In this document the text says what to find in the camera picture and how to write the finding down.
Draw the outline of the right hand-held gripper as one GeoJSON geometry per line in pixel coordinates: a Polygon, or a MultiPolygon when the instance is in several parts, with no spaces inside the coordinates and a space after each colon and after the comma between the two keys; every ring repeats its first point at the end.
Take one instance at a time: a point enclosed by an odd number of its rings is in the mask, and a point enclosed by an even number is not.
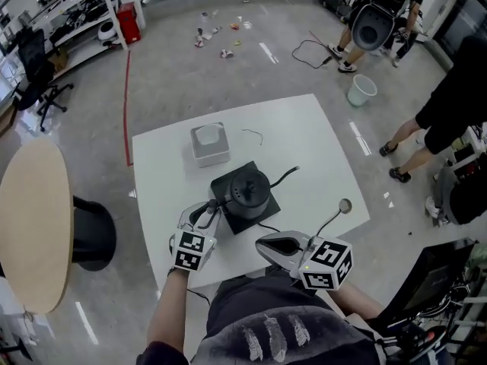
{"type": "Polygon", "coordinates": [[[353,267],[352,245],[338,238],[310,237],[295,230],[270,233],[256,243],[286,242],[307,245],[283,252],[267,245],[256,245],[256,251],[271,265],[291,272],[307,290],[338,290],[353,267]]]}

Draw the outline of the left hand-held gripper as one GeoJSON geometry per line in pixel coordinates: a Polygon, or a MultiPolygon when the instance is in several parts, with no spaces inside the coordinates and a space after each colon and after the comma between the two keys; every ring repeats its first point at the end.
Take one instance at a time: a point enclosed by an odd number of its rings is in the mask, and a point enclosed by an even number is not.
{"type": "Polygon", "coordinates": [[[207,202],[199,202],[186,208],[180,215],[178,230],[170,237],[169,249],[172,266],[186,271],[200,271],[210,258],[217,240],[221,209],[212,213],[207,202]],[[199,230],[199,233],[184,230],[199,230]]]}

